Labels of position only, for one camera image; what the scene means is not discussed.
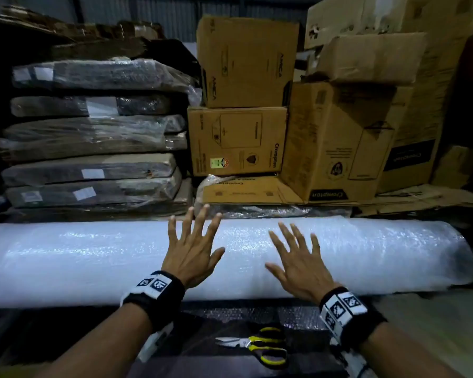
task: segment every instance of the bubble wrap roll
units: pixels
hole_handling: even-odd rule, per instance
[[[226,253],[184,300],[289,297],[265,269],[280,263],[268,231],[278,219],[223,220],[213,249]],[[296,218],[319,238],[334,279],[356,294],[442,290],[473,280],[473,254],[444,222]],[[0,307],[116,305],[161,268],[167,222],[0,224]],[[181,223],[177,223],[180,234]]]

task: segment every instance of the right hand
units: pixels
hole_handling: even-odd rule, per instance
[[[269,262],[265,263],[266,269],[280,281],[286,292],[319,305],[326,293],[341,285],[333,281],[331,273],[324,265],[317,237],[313,233],[310,234],[313,244],[312,253],[310,253],[305,238],[296,225],[291,224],[294,235],[289,232],[284,223],[278,223],[278,226],[289,245],[290,252],[277,235],[270,231],[271,241],[277,248],[284,270],[277,264]]]

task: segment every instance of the left hand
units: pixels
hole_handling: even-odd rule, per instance
[[[168,221],[168,237],[170,246],[166,253],[161,270],[173,274],[182,281],[186,289],[194,288],[209,277],[224,254],[224,248],[218,248],[213,254],[212,242],[219,228],[222,215],[215,215],[208,226],[207,233],[202,236],[203,224],[207,216],[208,204],[204,205],[195,220],[191,233],[194,209],[190,207],[182,223],[181,238],[177,238],[176,220],[172,216]]]

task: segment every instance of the stacked flat packages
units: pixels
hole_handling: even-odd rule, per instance
[[[13,84],[47,94],[14,98],[13,114],[29,121],[0,138],[2,158],[16,163],[2,173],[15,208],[154,212],[171,202],[178,213],[182,175],[167,152],[187,148],[174,113],[185,112],[194,79],[148,59],[67,60],[16,67]]]
[[[323,0],[308,12],[305,48],[337,36],[426,32],[427,46],[379,191],[427,183],[445,99],[473,19],[473,0]]]

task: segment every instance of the plastic wrap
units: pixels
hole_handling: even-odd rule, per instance
[[[185,150],[181,115],[48,119],[14,124],[3,131],[0,155],[6,162]]]
[[[19,164],[2,171],[9,187],[67,183],[85,179],[168,177],[176,169],[172,154],[94,155]]]
[[[94,180],[46,184],[37,187],[11,187],[6,196],[13,207],[88,206],[144,203],[172,200],[181,186],[179,169],[167,178]]]
[[[208,175],[196,190],[195,215],[198,215],[204,205],[203,189],[212,184],[232,180],[236,176],[220,177]],[[221,212],[224,219],[271,219],[291,217],[329,217],[343,216],[349,218],[352,215],[352,207],[330,207],[330,206],[299,206],[294,204],[215,204],[210,203],[208,218],[213,218]]]
[[[104,106],[111,115],[169,114],[170,98],[155,93],[129,97],[16,97],[11,100],[11,112],[16,117],[91,116],[94,108]]]
[[[184,300],[290,297],[264,267],[280,263],[268,235],[274,230],[284,241],[278,221],[222,220],[213,249],[224,246],[226,253]],[[315,233],[333,278],[359,295],[437,291],[473,281],[470,247],[444,222],[282,221]],[[181,227],[177,222],[177,234]],[[167,249],[167,222],[161,221],[0,224],[0,307],[116,305],[161,268]]]
[[[186,93],[199,106],[196,80],[153,59],[109,61],[67,60],[13,68],[16,88],[78,88],[86,90],[158,90]]]
[[[106,220],[168,220],[171,215],[185,215],[193,205],[191,179],[184,179],[173,200],[102,204],[99,206],[68,206],[45,208],[10,208],[5,212],[8,223],[45,223]]]

